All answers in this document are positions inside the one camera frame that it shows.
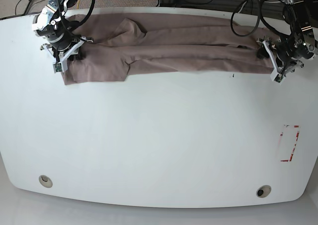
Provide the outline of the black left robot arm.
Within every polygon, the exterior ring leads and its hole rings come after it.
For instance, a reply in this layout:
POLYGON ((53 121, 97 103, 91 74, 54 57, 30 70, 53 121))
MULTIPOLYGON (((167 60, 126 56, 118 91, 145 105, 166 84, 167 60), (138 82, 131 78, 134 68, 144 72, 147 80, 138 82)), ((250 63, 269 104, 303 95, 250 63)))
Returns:
POLYGON ((258 39, 261 46, 257 54, 260 59, 271 60, 271 80, 281 83, 286 74, 304 66, 302 59, 312 60, 318 55, 318 41, 311 25, 311 19, 318 19, 318 13, 315 12, 318 0, 278 0, 284 5, 282 14, 290 26, 289 35, 279 32, 266 22, 262 15, 262 6, 266 1, 259 0, 259 19, 279 39, 258 39))

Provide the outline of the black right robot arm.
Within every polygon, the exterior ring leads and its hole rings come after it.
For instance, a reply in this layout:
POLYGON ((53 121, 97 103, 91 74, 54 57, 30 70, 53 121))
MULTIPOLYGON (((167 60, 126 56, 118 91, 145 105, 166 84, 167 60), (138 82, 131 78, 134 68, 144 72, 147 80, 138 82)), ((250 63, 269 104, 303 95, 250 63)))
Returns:
POLYGON ((66 13, 77 1, 48 0, 47 5, 33 19, 32 31, 36 36, 48 41, 40 49, 45 50, 53 59, 55 72, 65 72, 68 69, 67 60, 81 59, 80 47, 86 42, 93 42, 91 37, 73 32, 87 22, 94 9, 95 0, 91 0, 89 11, 81 21, 69 21, 66 19, 66 13))

